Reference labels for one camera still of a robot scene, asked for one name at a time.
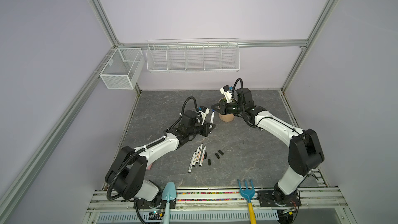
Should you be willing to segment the pink faceted plant pot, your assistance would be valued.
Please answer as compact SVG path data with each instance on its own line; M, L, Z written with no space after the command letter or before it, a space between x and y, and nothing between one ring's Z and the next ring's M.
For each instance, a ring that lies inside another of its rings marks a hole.
M234 120L235 116L233 114L228 114L228 115L222 115L222 114L218 114L219 118L224 121L224 122L231 122Z

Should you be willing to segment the teal garden trowel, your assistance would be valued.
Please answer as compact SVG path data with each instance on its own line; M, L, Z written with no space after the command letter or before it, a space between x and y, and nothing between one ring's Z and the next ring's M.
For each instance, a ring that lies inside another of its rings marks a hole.
M165 212L163 217L163 223L169 224L170 223L170 209L171 209L171 202L174 201L177 197L176 186L175 183L170 181L166 184L166 187L162 193L162 200L166 201L165 204Z

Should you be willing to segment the white mesh basket small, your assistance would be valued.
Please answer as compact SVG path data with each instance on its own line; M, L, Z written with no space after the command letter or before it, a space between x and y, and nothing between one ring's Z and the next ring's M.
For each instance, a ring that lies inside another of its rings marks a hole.
M100 77L107 89L134 90L145 64L140 48L116 48Z

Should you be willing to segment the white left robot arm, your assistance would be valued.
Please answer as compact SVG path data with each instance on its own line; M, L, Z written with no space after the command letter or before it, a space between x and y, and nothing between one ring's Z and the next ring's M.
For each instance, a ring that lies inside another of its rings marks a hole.
M153 202L159 197L161 188L145 180L149 165L165 154L175 151L190 141L192 136L209 136L216 127L214 123L196 123L185 127L179 125L169 129L161 138L141 147L123 147L105 176L108 184L106 198L109 201L123 198L141 198Z

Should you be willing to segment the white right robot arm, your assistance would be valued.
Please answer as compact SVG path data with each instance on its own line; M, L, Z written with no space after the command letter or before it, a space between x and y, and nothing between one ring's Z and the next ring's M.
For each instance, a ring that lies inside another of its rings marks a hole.
M289 148L289 167L274 186L272 200L279 206L286 205L298 196L297 189L311 170L324 162L318 134L290 125L272 115L261 106L238 106L236 102L219 102L211 108L221 115L240 115L252 128L268 131Z

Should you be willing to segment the white marker pen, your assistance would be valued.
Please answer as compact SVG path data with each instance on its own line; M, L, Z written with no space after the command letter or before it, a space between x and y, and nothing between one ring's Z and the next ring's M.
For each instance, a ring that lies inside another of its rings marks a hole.
M195 152L194 152L194 154L192 155L192 158L191 158L191 161L190 161L190 165L189 165L189 169L188 169L188 173L191 173L191 171L192 171L192 162L193 162L193 160L194 160L194 157L195 157Z
M202 153L201 153L201 158L200 158L200 162L199 162L199 166L200 167L203 165L205 154L206 154L206 146L203 147L203 150L202 150Z
M195 161L196 163L199 163L199 161L200 161L202 150L203 150L203 143L198 148L197 157L196 157L196 161Z
M195 157L194 157L194 160L192 162L192 166L195 166L195 164L197 162L197 159L198 159L199 152L200 152L200 146L198 146L198 148L197 148L197 150L195 152Z

